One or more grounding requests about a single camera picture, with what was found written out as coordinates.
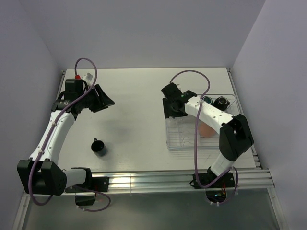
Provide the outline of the clear glass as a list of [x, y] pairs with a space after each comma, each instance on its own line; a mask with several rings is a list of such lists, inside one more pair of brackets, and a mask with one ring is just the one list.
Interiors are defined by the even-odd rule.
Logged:
[[166, 127], [169, 128], [169, 129], [175, 129], [175, 128], [178, 128], [178, 122], [180, 121], [179, 118], [167, 118], [165, 120], [165, 123], [166, 123]]

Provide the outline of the dark green ceramic mug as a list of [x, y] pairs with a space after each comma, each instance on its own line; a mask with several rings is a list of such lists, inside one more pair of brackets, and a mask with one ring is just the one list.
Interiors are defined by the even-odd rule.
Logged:
[[204, 96], [204, 97], [202, 98], [202, 100], [203, 100], [204, 102], [210, 104], [210, 105], [213, 105], [213, 100], [212, 100], [211, 97]]

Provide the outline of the orange plastic cup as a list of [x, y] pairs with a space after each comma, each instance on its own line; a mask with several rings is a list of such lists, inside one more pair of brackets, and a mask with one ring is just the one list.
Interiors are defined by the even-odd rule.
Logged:
[[199, 135], [204, 138], [211, 138], [215, 135], [215, 130], [206, 123], [199, 124], [198, 131]]

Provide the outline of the small black mug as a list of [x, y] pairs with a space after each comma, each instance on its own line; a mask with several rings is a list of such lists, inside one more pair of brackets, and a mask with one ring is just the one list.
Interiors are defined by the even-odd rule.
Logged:
[[92, 152], [98, 157], [103, 157], [107, 154], [107, 148], [103, 141], [94, 138], [93, 143], [91, 144]]

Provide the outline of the black ceramic mug cream inside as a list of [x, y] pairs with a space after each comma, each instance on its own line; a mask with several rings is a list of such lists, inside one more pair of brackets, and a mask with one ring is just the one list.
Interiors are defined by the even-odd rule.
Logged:
[[225, 111], [228, 108], [229, 104], [230, 102], [228, 101], [228, 99], [223, 96], [218, 97], [213, 102], [213, 106], [221, 111]]

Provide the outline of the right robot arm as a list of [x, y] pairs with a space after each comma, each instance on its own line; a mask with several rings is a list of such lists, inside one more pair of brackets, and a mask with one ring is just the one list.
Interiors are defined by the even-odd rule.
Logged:
[[223, 174], [254, 144], [246, 117], [226, 113], [190, 90], [182, 92], [174, 83], [165, 86], [162, 93], [166, 119], [192, 115], [219, 135], [220, 154], [207, 176], [211, 186], [219, 186], [224, 181]]

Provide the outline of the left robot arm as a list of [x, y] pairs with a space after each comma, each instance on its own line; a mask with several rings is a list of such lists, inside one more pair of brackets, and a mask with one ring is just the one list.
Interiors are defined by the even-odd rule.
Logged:
[[83, 109], [96, 113], [115, 105], [96, 84], [89, 93], [83, 88], [83, 80], [65, 80], [65, 90], [53, 103], [48, 126], [37, 148], [29, 159], [20, 160], [17, 172], [26, 193], [59, 196], [67, 188], [77, 186], [89, 191], [94, 185], [89, 168], [75, 167], [62, 170], [58, 166], [64, 140]]

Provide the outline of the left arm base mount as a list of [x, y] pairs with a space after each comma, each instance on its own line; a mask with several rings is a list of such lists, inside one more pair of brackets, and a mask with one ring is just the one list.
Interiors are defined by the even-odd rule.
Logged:
[[[84, 184], [78, 184], [65, 189], [66, 193], [75, 193], [75, 204], [77, 208], [84, 209], [89, 212], [98, 212], [100, 210], [107, 209], [111, 204], [111, 198], [105, 194], [108, 191], [109, 177], [93, 177], [90, 182]], [[106, 205], [99, 209], [90, 209], [95, 201], [103, 202], [98, 200], [98, 196], [106, 198]]]

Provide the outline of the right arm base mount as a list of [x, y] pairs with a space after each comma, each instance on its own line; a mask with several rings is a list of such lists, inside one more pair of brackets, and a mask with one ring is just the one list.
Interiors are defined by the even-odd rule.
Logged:
[[[199, 173], [200, 183], [205, 186], [213, 182], [217, 177], [210, 173]], [[215, 188], [217, 190], [212, 190], [206, 192], [206, 196], [210, 202], [224, 202], [227, 198], [227, 188], [235, 188], [236, 181], [231, 172], [227, 172], [223, 177], [219, 178], [212, 186], [209, 188]]]

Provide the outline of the aluminium extrusion rail frame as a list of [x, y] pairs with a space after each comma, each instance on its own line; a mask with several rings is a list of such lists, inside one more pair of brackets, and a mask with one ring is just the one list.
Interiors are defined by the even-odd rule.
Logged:
[[[107, 194], [136, 194], [162, 192], [200, 191], [193, 171], [154, 171], [135, 173], [93, 173], [91, 185], [87, 189]], [[239, 189], [274, 188], [269, 170], [231, 169], [206, 191], [221, 191], [226, 188], [228, 194], [236, 187]]]

